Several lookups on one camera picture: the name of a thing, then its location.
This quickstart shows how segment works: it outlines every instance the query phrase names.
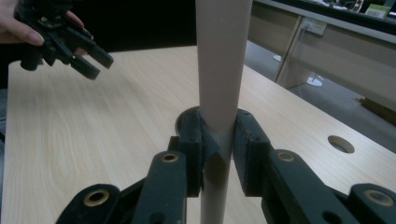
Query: white pole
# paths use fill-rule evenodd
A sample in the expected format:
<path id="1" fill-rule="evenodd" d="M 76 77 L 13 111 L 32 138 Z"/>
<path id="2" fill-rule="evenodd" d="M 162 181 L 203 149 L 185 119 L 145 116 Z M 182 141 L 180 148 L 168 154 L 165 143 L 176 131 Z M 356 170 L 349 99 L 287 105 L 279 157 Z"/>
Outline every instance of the white pole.
<path id="1" fill-rule="evenodd" d="M 252 0 L 196 0 L 200 113 L 220 147 L 206 164 L 201 223 L 223 222 Z"/>

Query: screw hole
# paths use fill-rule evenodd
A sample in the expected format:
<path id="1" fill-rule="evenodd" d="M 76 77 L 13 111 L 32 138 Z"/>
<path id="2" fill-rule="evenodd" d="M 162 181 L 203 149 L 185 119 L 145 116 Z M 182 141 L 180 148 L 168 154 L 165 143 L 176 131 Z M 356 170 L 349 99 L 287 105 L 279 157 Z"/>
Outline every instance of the screw hole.
<path id="1" fill-rule="evenodd" d="M 165 162 L 174 162 L 178 160 L 178 155 L 176 154 L 166 154 L 163 156 L 163 161 Z"/>
<path id="2" fill-rule="evenodd" d="M 381 191 L 375 189 L 367 189 L 364 191 L 364 195 L 373 203 L 377 203 L 382 206 L 391 207 L 394 205 L 394 201 Z"/>
<path id="3" fill-rule="evenodd" d="M 165 215 L 162 213 L 153 213 L 149 216 L 149 224 L 163 224 Z"/>
<path id="4" fill-rule="evenodd" d="M 84 204 L 89 207 L 95 207 L 107 201 L 110 194 L 105 189 L 97 189 L 89 194 L 87 194 L 84 198 Z"/>
<path id="5" fill-rule="evenodd" d="M 287 153 L 287 152 L 279 152 L 277 153 L 277 158 L 282 160 L 282 161 L 294 161 L 293 155 Z"/>
<path id="6" fill-rule="evenodd" d="M 324 212 L 322 214 L 323 219 L 330 224 L 341 224 L 341 218 L 332 212 Z"/>

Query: electrical outlet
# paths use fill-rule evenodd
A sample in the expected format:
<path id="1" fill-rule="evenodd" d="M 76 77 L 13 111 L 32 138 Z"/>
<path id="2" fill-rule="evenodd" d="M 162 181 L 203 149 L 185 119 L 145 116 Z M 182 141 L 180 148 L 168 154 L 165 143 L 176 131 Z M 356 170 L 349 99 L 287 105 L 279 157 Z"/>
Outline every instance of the electrical outlet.
<path id="1" fill-rule="evenodd" d="M 317 35 L 323 35 L 324 31 L 326 30 L 326 26 L 327 26 L 326 22 L 317 21 L 312 18 L 305 17 L 303 19 L 303 24 L 301 28 Z"/>

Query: black tool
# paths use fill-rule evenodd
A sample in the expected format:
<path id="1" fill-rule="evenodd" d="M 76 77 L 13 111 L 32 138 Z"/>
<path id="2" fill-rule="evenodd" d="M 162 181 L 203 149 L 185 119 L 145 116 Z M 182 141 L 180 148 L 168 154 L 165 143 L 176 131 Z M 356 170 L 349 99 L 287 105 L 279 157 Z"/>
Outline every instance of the black tool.
<path id="1" fill-rule="evenodd" d="M 58 59 L 79 71 L 84 77 L 96 79 L 99 70 L 80 55 L 75 55 L 77 48 L 85 49 L 97 62 L 106 68 L 113 63 L 113 58 L 93 41 L 92 35 L 84 28 L 65 16 L 73 6 L 74 0 L 25 0 L 17 12 L 18 19 L 44 37 L 41 47 L 26 46 L 21 57 L 21 67 L 36 70 L 44 59 L 53 65 Z"/>

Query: desk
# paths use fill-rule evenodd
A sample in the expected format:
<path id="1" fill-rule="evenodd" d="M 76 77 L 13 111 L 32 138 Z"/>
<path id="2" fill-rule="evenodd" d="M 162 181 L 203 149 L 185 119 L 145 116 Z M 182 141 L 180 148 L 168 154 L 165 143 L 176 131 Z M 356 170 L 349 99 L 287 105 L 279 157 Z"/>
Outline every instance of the desk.
<path id="1" fill-rule="evenodd" d="M 196 47 L 112 55 L 95 81 L 61 63 L 35 72 L 10 66 L 2 223 L 53 223 L 92 184 L 127 188 L 166 150 L 177 116 L 198 105 Z M 396 191 L 396 155 L 247 67 L 239 107 L 325 184 Z M 334 149 L 329 135 L 355 152 Z M 229 185 L 224 223 L 263 223 L 261 200 L 244 197 L 233 166 Z M 199 199 L 188 199 L 188 223 L 199 223 Z"/>

